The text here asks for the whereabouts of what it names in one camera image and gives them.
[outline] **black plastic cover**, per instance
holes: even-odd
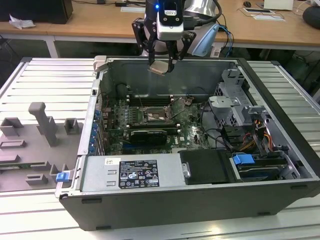
[[[199,149],[180,151],[183,164],[187,164],[191,177],[187,185],[235,183],[231,154],[224,149]]]

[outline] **white object on desk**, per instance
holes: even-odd
[[[292,10],[294,0],[264,0],[265,9]]]
[[[270,15],[251,15],[255,20],[268,20],[268,21],[277,21],[285,22],[281,16],[270,16]]]
[[[125,13],[145,13],[145,7],[131,7],[131,6],[123,6],[121,7],[121,12]]]

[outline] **table leg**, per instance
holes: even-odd
[[[59,51],[56,49],[56,45],[55,45],[55,37],[53,36],[48,36],[45,39],[46,45],[48,47],[49,53],[50,53],[50,57],[51,58],[60,58],[60,54]]]

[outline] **blue latch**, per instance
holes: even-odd
[[[251,154],[237,154],[233,157],[233,161],[238,164],[255,164],[255,160]]]
[[[70,176],[70,172],[59,172],[56,175],[55,180],[57,181],[57,183],[59,182],[67,183],[69,182],[69,176]]]

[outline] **cable on desk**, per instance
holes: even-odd
[[[302,2],[302,3],[297,7],[297,9],[300,9],[301,5],[306,4],[307,2],[311,2],[311,0],[307,0],[307,1]]]
[[[109,6],[109,5],[114,5],[115,4],[115,2],[98,4],[98,3],[94,3],[94,2],[78,1],[78,0],[72,0],[72,2],[75,2],[77,4],[93,4],[93,5],[103,5],[103,6]]]

